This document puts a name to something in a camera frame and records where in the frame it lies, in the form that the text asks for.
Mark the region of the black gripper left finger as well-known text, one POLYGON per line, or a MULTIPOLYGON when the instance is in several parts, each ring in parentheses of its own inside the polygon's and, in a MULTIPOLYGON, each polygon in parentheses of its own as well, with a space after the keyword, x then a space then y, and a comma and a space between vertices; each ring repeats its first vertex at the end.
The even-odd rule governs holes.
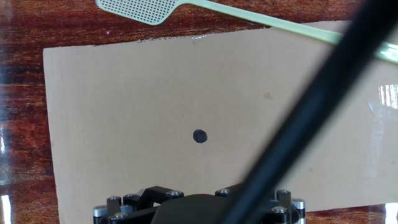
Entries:
POLYGON ((93 224, 146 224, 151 223, 158 205, 184 197, 179 190, 154 186, 140 190, 136 194, 110 196, 106 205, 93 208, 93 224))

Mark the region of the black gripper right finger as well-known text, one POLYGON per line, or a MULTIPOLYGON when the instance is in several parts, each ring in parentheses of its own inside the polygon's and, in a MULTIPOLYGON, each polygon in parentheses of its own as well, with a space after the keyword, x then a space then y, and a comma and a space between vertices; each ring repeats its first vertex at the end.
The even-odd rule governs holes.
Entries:
POLYGON ((304 199, 292 198, 285 189, 272 190, 270 196, 259 210, 260 224, 306 224, 304 199))

